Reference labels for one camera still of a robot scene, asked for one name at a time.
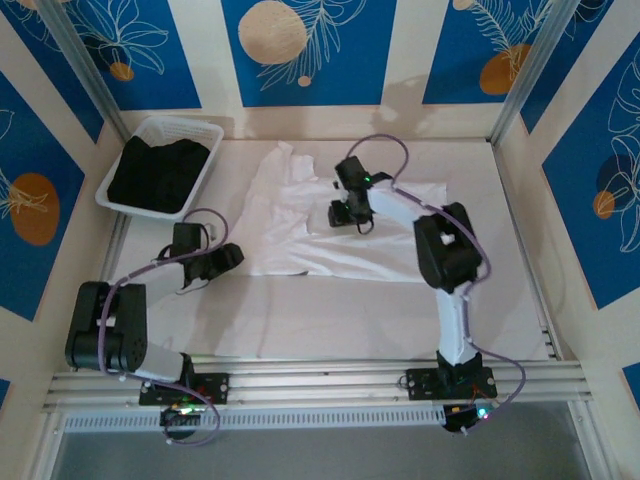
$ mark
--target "beige circle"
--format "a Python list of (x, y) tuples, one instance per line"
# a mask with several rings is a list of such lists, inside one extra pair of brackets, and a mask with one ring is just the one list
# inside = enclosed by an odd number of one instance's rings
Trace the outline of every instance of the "beige circle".
[[(71, 0), (58, 0), (58, 3), (67, 3), (70, 1)], [(35, 4), (35, 0), (18, 0), (18, 3), (23, 7), (28, 8), (29, 10), (35, 10), (37, 8)]]
[(456, 10), (466, 10), (467, 8), (471, 8), (475, 0), (453, 0), (453, 8)]
[(238, 36), (247, 55), (263, 65), (293, 60), (307, 44), (307, 29), (300, 16), (275, 0), (251, 7), (238, 24)]
[(300, 85), (301, 87), (308, 87), (309, 85), (311, 85), (311, 77), (307, 77), (306, 75), (301, 76), (298, 79), (298, 85)]

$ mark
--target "laundry basket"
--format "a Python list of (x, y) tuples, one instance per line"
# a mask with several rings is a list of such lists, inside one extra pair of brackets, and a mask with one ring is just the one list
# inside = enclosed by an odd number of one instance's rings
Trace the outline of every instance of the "laundry basket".
[(164, 213), (156, 212), (153, 210), (147, 210), (144, 208), (132, 207), (130, 205), (123, 205), (120, 203), (114, 203), (109, 201), (107, 196), (107, 189), (111, 185), (111, 181), (120, 164), (120, 157), (107, 173), (98, 191), (96, 192), (96, 202), (98, 205), (110, 208), (119, 212), (123, 212), (129, 215), (140, 215), (144, 217), (159, 218), (169, 221), (179, 221), (191, 208), (191, 204), (196, 198), (198, 190), (200, 189), (204, 179), (214, 166), (214, 159), (216, 150), (220, 145), (220, 141), (224, 135), (224, 131), (218, 125), (202, 122), (199, 120), (188, 120), (185, 118), (169, 117), (169, 116), (157, 116), (146, 118), (140, 126), (136, 129), (133, 135), (140, 137), (151, 147), (160, 147), (168, 145), (182, 139), (193, 140), (201, 145), (207, 147), (211, 153), (207, 157), (207, 160), (198, 175), (196, 182), (187, 197), (182, 209), (176, 213)]

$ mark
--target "orange circle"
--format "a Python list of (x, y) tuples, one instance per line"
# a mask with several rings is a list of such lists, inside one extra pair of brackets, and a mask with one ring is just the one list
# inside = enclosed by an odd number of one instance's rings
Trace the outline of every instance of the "orange circle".
[(20, 175), (9, 190), (9, 198), (15, 203), (10, 210), (11, 222), (20, 238), (36, 247), (53, 240), (60, 221), (60, 200), (47, 177)]
[(520, 44), (500, 52), (489, 60), (480, 74), (482, 91), (487, 95), (509, 93), (530, 50), (531, 45)]
[(613, 197), (612, 193), (607, 192), (606, 190), (598, 193), (596, 198), (593, 199), (593, 211), (602, 220), (606, 220), (613, 215), (615, 207), (616, 199)]
[(121, 82), (130, 82), (133, 80), (133, 70), (126, 63), (112, 63), (109, 67), (109, 72), (111, 72), (111, 75), (113, 75), (116, 80), (120, 80)]
[(308, 87), (309, 85), (311, 85), (311, 77), (308, 77), (306, 75), (301, 76), (298, 79), (298, 85), (300, 85), (301, 87)]

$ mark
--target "cable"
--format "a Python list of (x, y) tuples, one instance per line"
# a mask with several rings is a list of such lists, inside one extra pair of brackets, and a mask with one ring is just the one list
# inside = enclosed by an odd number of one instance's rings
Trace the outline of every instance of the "cable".
[(207, 288), (210, 283), (211, 283), (211, 280), (207, 280), (207, 283), (204, 283), (204, 284), (200, 285), (199, 287), (192, 288), (191, 290), (187, 290), (186, 292), (177, 291), (176, 295), (178, 295), (180, 297), (183, 297), (184, 295), (187, 295), (187, 294), (189, 294), (191, 292), (197, 292), (198, 290), (202, 290), (203, 288)]
[(368, 135), (366, 137), (361, 138), (360, 140), (358, 140), (356, 143), (353, 144), (353, 146), (347, 152), (347, 157), (352, 156), (353, 152), (355, 151), (355, 149), (360, 144), (362, 144), (362, 143), (364, 143), (366, 141), (372, 140), (374, 138), (385, 138), (387, 140), (394, 141), (398, 145), (400, 145), (402, 147), (402, 150), (404, 151), (404, 162), (402, 162), (402, 166), (400, 167), (400, 169), (396, 172), (396, 174), (391, 179), (391, 188), (396, 193), (398, 193), (399, 195), (402, 195), (404, 198), (406, 198), (408, 200), (411, 200), (414, 203), (417, 203), (418, 205), (420, 205), (422, 208), (424, 208), (425, 210), (427, 210), (429, 212), (437, 213), (437, 214), (443, 216), (449, 222), (454, 224), (469, 239), (469, 241), (473, 244), (475, 249), (480, 253), (480, 256), (482, 257), (482, 260), (483, 260), (483, 262), (485, 264), (485, 272), (484, 272), (484, 274), (480, 275), (473, 282), (471, 282), (467, 286), (467, 288), (465, 288), (464, 291), (462, 292), (462, 323), (463, 323), (463, 328), (464, 328), (465, 340), (467, 341), (467, 343), (472, 348), (475, 348), (481, 354), (487, 355), (489, 357), (493, 357), (493, 358), (495, 358), (497, 360), (500, 360), (502, 362), (510, 363), (513, 366), (515, 366), (518, 370), (520, 370), (520, 383), (519, 383), (518, 387), (513, 391), (513, 393), (511, 395), (509, 395), (506, 398), (506, 400), (504, 402), (502, 402), (495, 410), (493, 410), (493, 412), (491, 414), (491, 417), (493, 417), (493, 415), (495, 415), (502, 407), (505, 407), (508, 404), (510, 404), (511, 402), (513, 402), (513, 400), (520, 394), (520, 392), (524, 388), (524, 384), (527, 381), (527, 372), (525, 371), (525, 369), (522, 366), (522, 364), (520, 364), (520, 362), (518, 362), (517, 360), (513, 360), (511, 358), (505, 357), (504, 355), (500, 355), (498, 353), (494, 353), (494, 352), (491, 352), (489, 350), (485, 350), (484, 348), (480, 348), (478, 345), (476, 345), (473, 342), (473, 340), (471, 338), (471, 329), (469, 327), (469, 295), (470, 295), (471, 291), (477, 285), (479, 285), (480, 283), (484, 282), (491, 275), (492, 269), (491, 269), (491, 262), (489, 261), (489, 257), (487, 256), (487, 253), (484, 251), (484, 249), (482, 248), (482, 246), (478, 242), (478, 239), (475, 237), (475, 235), (473, 233), (471, 233), (469, 231), (469, 229), (467, 229), (467, 227), (465, 227), (462, 223), (460, 223), (460, 221), (458, 221), (458, 219), (456, 219), (455, 217), (451, 216), (449, 213), (445, 212), (441, 208), (434, 207), (433, 205), (429, 205), (429, 204), (423, 202), (422, 200), (420, 200), (420, 198), (416, 197), (415, 195), (412, 195), (409, 192), (406, 192), (406, 191), (402, 190), (400, 187), (398, 187), (396, 185), (396, 182), (398, 181), (398, 177), (402, 174), (402, 172), (404, 172), (404, 170), (407, 168), (407, 165), (409, 164), (409, 148), (398, 137), (396, 137), (394, 135), (391, 135), (391, 134), (388, 134), (388, 133), (374, 133), (373, 135)]
[[(110, 375), (110, 376), (120, 376), (120, 375), (122, 375), (121, 372), (117, 372), (117, 373), (110, 372), (107, 369), (107, 365), (106, 365), (106, 361), (105, 361), (105, 338), (106, 338), (106, 333), (107, 333), (107, 319), (109, 318), (109, 309), (111, 307), (111, 302), (113, 302), (113, 298), (115, 297), (116, 292), (118, 291), (118, 289), (122, 285), (124, 285), (125, 283), (128, 283), (131, 280), (133, 280), (134, 278), (137, 278), (140, 275), (144, 275), (145, 273), (148, 273), (148, 272), (150, 272), (152, 270), (155, 270), (156, 268), (162, 267), (164, 265), (169, 265), (171, 263), (180, 262), (180, 261), (186, 260), (188, 258), (194, 258), (194, 257), (198, 257), (200, 255), (206, 255), (208, 253), (211, 253), (211, 252), (217, 250), (218, 248), (220, 248), (227, 241), (227, 238), (229, 236), (229, 223), (227, 222), (227, 220), (220, 213), (218, 213), (217, 211), (215, 211), (215, 210), (213, 210), (211, 208), (196, 208), (194, 210), (191, 210), (189, 213), (187, 213), (185, 215), (184, 220), (186, 220), (191, 215), (193, 215), (195, 213), (198, 213), (198, 212), (212, 213), (212, 214), (216, 215), (222, 221), (222, 223), (224, 225), (224, 235), (222, 237), (222, 240), (220, 240), (220, 242), (218, 242), (213, 247), (205, 248), (204, 250), (199, 250), (199, 251), (196, 251), (196, 252), (186, 253), (184, 255), (179, 255), (177, 257), (169, 258), (169, 259), (166, 259), (166, 260), (158, 260), (158, 261), (155, 261), (155, 262), (151, 263), (150, 265), (145, 265), (144, 267), (139, 268), (139, 269), (131, 272), (126, 277), (122, 277), (120, 280), (115, 282), (112, 285), (112, 287), (109, 289), (109, 293), (107, 294), (107, 298), (105, 299), (104, 306), (102, 307), (102, 312), (101, 312), (101, 315), (100, 315), (100, 325), (98, 327), (98, 365), (100, 367), (100, 371), (102, 373), (104, 373), (105, 375)], [(216, 426), (215, 426), (215, 428), (212, 430), (212, 432), (209, 435), (207, 435), (202, 440), (198, 440), (198, 441), (194, 441), (194, 442), (183, 442), (183, 441), (178, 441), (178, 440), (167, 439), (167, 442), (170, 442), (173, 445), (198, 447), (198, 446), (201, 446), (201, 445), (206, 445), (207, 443), (211, 442), (217, 436), (218, 430), (220, 429), (220, 412), (218, 412), (218, 409), (215, 407), (213, 402), (211, 402), (209, 399), (207, 399), (204, 395), (201, 395), (200, 393), (196, 392), (195, 390), (193, 390), (193, 389), (191, 389), (189, 387), (185, 387), (184, 385), (180, 385), (178, 383), (159, 382), (157, 380), (140, 377), (138, 375), (133, 375), (133, 374), (125, 374), (125, 377), (134, 378), (134, 379), (140, 380), (142, 382), (151, 382), (152, 384), (158, 385), (160, 387), (169, 388), (169, 389), (172, 389), (172, 390), (177, 390), (179, 392), (186, 393), (187, 395), (191, 395), (191, 396), (197, 398), (198, 400), (200, 400), (201, 402), (203, 402), (207, 407), (209, 407), (213, 411), (214, 415), (216, 416)]]
[(371, 232), (373, 232), (373, 228), (375, 227), (375, 223), (373, 223), (373, 217), (371, 217), (371, 220), (369, 220), (369, 223), (371, 223), (371, 226), (369, 227), (369, 230), (365, 230), (364, 232), (362, 231), (360, 226), (361, 225), (365, 225), (365, 224), (364, 223), (356, 223), (356, 228), (358, 229), (358, 233), (360, 235), (369, 235)]

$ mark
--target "white table surface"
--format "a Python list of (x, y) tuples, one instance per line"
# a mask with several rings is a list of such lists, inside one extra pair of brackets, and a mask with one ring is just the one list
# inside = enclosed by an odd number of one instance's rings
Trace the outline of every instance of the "white table surface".
[[(352, 144), (289, 143), (294, 153), (315, 158), (320, 177), (333, 176)], [(275, 145), (224, 141), (197, 206), (220, 211), (233, 226), (260, 160)], [(465, 205), (492, 261), (493, 276), (473, 293), (476, 343), (516, 359), (548, 358), (491, 146), (483, 141), (408, 145), (412, 161), (401, 180), (445, 181), (448, 201)], [(356, 153), (372, 173), (395, 173), (402, 161), (402, 151), (391, 142), (369, 142)], [(206, 223), (211, 217), (193, 219)], [(149, 262), (170, 243), (171, 231), (171, 223), (134, 217), (115, 277)], [(223, 275), (201, 291), (165, 297), (149, 309), (147, 321), (149, 339), (173, 350), (252, 358), (433, 358), (439, 340), (435, 295), (426, 284), (330, 277)]]

